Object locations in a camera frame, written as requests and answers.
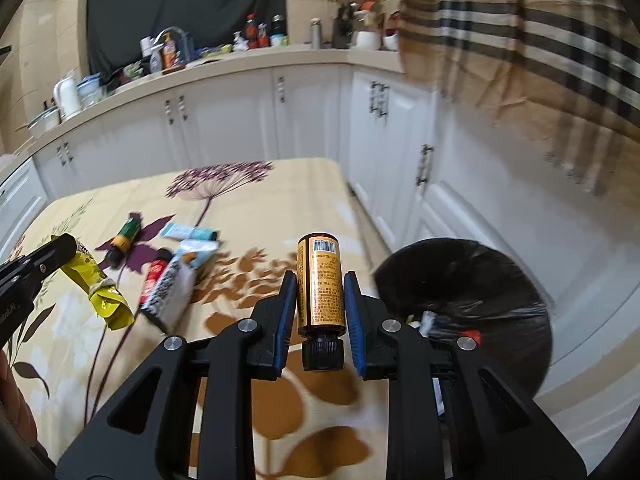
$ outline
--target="silver bolt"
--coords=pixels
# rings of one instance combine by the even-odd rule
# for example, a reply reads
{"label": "silver bolt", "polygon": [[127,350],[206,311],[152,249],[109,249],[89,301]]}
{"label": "silver bolt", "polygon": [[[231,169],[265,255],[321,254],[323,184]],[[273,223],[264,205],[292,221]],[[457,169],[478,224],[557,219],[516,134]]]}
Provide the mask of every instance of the silver bolt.
{"label": "silver bolt", "polygon": [[385,332],[397,332],[402,328],[402,324],[397,319],[385,319],[382,322],[382,330]]}
{"label": "silver bolt", "polygon": [[241,319],[238,322],[238,330],[240,332],[252,332],[256,328],[258,328],[258,322],[255,319],[251,319],[250,317]]}
{"label": "silver bolt", "polygon": [[476,347],[476,342],[467,336],[458,338],[458,346],[463,350],[473,350]]}
{"label": "silver bolt", "polygon": [[172,335],[164,340],[164,347],[167,350],[177,350],[182,346],[182,339],[178,336]]}

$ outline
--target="trash can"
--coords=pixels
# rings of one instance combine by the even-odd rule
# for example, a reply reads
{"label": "trash can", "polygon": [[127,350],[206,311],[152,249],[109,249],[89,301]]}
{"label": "trash can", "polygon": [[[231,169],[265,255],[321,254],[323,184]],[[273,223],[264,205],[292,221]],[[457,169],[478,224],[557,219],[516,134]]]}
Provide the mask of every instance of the trash can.
{"label": "trash can", "polygon": [[392,254],[374,278],[398,320],[430,311],[429,338],[473,337],[536,394],[551,359],[551,325],[536,287],[508,256],[471,240],[432,238]]}

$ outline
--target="yellow wrapper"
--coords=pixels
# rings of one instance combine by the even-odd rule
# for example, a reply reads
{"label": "yellow wrapper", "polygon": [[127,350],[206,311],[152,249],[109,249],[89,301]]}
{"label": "yellow wrapper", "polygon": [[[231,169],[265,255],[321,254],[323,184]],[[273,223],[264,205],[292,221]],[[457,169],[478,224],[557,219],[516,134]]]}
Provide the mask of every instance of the yellow wrapper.
{"label": "yellow wrapper", "polygon": [[[107,278],[94,257],[89,254],[86,247],[78,242],[76,256],[61,267],[62,271],[77,283],[87,295],[90,293],[92,285],[100,283]],[[98,288],[89,301],[94,306],[98,316],[104,318],[107,326],[111,330],[124,328],[133,323],[133,314],[129,309],[127,300],[119,293],[114,285]]]}

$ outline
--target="silver thermos bottle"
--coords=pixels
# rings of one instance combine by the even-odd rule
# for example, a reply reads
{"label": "silver thermos bottle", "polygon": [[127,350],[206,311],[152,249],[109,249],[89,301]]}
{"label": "silver thermos bottle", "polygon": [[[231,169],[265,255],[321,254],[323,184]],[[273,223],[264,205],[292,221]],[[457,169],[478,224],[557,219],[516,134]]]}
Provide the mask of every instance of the silver thermos bottle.
{"label": "silver thermos bottle", "polygon": [[311,20],[309,39],[313,50],[322,48],[322,23],[320,23],[320,18],[313,18]]}

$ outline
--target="plaid curtain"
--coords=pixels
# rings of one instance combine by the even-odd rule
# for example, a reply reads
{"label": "plaid curtain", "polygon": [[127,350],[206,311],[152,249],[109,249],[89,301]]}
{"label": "plaid curtain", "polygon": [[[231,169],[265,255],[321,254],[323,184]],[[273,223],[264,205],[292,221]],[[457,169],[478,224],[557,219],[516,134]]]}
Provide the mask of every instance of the plaid curtain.
{"label": "plaid curtain", "polygon": [[400,53],[409,78],[640,209],[640,34],[618,0],[402,0]]}

